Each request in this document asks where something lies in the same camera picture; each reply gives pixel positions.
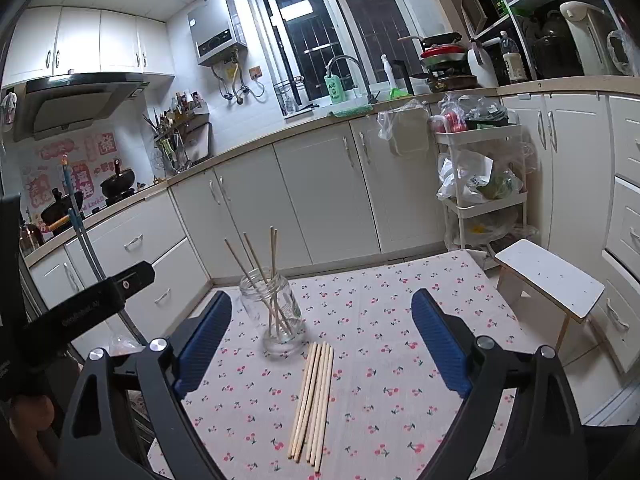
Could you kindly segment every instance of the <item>water heater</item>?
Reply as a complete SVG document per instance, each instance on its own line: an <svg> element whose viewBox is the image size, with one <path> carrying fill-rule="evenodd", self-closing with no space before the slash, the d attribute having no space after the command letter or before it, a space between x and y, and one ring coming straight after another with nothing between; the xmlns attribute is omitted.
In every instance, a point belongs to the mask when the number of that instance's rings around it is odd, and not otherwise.
<svg viewBox="0 0 640 480"><path fill-rule="evenodd" d="M198 64L213 66L246 48L234 0L207 0L188 13Z"/></svg>

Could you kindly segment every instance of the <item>faucet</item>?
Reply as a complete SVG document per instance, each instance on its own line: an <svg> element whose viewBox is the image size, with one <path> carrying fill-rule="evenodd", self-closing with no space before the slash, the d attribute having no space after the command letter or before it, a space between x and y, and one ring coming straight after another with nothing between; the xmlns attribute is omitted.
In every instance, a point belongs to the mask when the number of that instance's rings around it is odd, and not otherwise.
<svg viewBox="0 0 640 480"><path fill-rule="evenodd" d="M331 72L331 67L334 65L334 63L340 59L349 59L351 61L353 61L358 68L360 69L360 75L362 76L362 78L364 79L364 85L367 87L367 96L369 97L369 104L373 105L375 103L378 102L378 100L373 97L373 94L371 93L371 86L369 85L369 78L367 77L366 72L364 72L364 69L362 67L362 64L355 59L352 56L347 56L346 54L340 54L340 56L335 56L330 62L329 64L326 66L326 74L331 77L333 74Z"/></svg>

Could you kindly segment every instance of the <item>blue gripper pad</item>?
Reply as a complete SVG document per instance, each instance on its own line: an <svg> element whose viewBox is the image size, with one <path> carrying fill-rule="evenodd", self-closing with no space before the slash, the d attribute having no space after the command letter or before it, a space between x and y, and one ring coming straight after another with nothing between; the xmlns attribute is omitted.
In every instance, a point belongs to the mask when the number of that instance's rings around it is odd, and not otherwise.
<svg viewBox="0 0 640 480"><path fill-rule="evenodd" d="M200 386L231 322L231 298L224 293L216 294L200 317L183 321L186 326L191 322L197 323L197 327L177 357L174 392L178 400Z"/></svg>
<svg viewBox="0 0 640 480"><path fill-rule="evenodd" d="M447 327L443 318L446 314L423 288L411 300L411 313L447 388L466 399L472 388L466 370L466 354Z"/></svg>

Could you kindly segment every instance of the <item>green dish soap bottle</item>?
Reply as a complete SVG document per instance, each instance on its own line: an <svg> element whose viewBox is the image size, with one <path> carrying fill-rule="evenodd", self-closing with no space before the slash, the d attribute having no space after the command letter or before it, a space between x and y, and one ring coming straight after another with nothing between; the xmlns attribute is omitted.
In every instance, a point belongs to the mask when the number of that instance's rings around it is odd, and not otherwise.
<svg viewBox="0 0 640 480"><path fill-rule="evenodd" d="M324 76L324 82L326 83L326 87L329 91L329 97L331 97L332 104L337 105L338 103L343 103L347 100L347 96L344 94L344 88L342 87L342 82L340 81L340 76L327 74Z"/></svg>

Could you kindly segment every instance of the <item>electrical outlet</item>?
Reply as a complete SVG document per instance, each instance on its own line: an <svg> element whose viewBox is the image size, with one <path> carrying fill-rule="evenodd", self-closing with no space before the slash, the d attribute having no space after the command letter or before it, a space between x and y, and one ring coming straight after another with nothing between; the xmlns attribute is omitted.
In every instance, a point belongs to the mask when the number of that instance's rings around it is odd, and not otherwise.
<svg viewBox="0 0 640 480"><path fill-rule="evenodd" d="M253 79L254 81L259 77L262 77L262 69L259 66L254 66L253 68L250 68L249 77L251 77L251 79Z"/></svg>

